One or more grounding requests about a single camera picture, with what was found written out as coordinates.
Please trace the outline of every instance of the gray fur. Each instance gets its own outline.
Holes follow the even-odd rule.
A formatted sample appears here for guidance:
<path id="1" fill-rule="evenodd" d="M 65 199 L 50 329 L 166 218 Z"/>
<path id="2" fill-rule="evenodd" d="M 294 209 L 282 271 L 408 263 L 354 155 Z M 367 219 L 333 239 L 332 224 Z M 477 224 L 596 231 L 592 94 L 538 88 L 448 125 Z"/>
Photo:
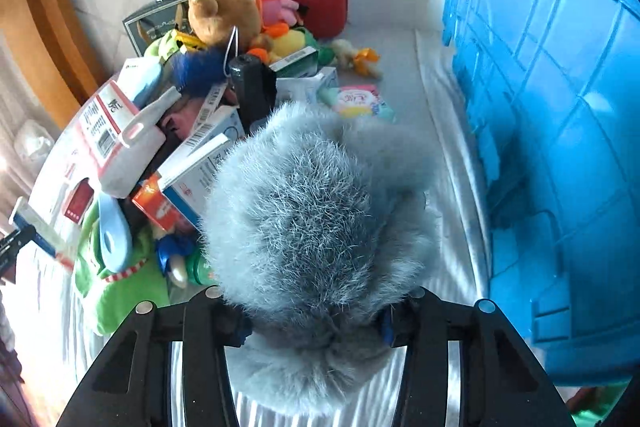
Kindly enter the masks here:
<path id="1" fill-rule="evenodd" d="M 428 152 L 376 118 L 286 105 L 221 165 L 203 228 L 225 299 L 254 334 L 226 350 L 236 390 L 329 414 L 388 360 L 372 319 L 434 255 Z"/>

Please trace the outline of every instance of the curtain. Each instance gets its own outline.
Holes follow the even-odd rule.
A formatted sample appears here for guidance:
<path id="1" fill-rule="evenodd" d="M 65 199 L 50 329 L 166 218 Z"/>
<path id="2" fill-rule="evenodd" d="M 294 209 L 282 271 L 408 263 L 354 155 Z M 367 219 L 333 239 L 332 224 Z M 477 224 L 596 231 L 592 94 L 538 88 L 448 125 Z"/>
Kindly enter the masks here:
<path id="1" fill-rule="evenodd" d="M 37 172 L 23 164 L 14 149 L 15 135 L 27 120 L 34 120 L 57 139 L 60 130 L 20 73 L 0 30 L 0 232 L 11 232 L 9 216 L 20 196 L 29 196 Z"/>

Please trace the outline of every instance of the red and white striped trim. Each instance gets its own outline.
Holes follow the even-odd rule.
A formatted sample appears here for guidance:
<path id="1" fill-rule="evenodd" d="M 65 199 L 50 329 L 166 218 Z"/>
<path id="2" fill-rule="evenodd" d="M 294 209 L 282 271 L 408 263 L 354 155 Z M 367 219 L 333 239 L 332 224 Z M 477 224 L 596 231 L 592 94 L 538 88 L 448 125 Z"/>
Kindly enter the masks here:
<path id="1" fill-rule="evenodd" d="M 145 266 L 147 261 L 148 261 L 148 259 L 146 257 L 144 257 L 144 258 L 140 259 L 140 261 L 135 263 L 133 266 L 129 266 L 126 270 L 121 271 L 119 273 L 114 273 L 113 275 L 109 275 L 109 276 L 105 277 L 103 280 L 105 282 L 122 281 L 123 279 L 126 279 L 127 277 L 131 277 L 134 273 L 137 273 L 140 270 L 140 268 Z"/>

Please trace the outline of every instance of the white plastic handle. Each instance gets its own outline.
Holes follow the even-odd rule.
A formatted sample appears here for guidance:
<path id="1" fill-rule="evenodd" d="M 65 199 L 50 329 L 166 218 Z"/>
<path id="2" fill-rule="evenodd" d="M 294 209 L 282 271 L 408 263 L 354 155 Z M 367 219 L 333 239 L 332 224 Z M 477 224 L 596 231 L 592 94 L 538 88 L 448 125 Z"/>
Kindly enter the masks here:
<path id="1" fill-rule="evenodd" d="M 166 110 L 180 100 L 181 96 L 178 90 L 175 89 L 175 86 L 172 86 L 155 102 L 150 103 L 135 115 L 118 135 L 118 139 L 124 147 L 130 149 L 138 143 L 145 136 L 146 132 L 158 123 L 158 120 L 160 120 Z"/>

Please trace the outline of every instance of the blue plastic crate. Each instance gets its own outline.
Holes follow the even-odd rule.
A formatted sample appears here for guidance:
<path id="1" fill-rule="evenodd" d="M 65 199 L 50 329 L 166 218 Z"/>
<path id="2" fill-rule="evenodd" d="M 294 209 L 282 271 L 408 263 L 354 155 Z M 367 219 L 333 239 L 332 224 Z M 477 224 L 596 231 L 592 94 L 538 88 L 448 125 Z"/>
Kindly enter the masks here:
<path id="1" fill-rule="evenodd" d="M 491 296 L 558 384 L 640 364 L 638 0 L 446 0 L 487 178 Z"/>

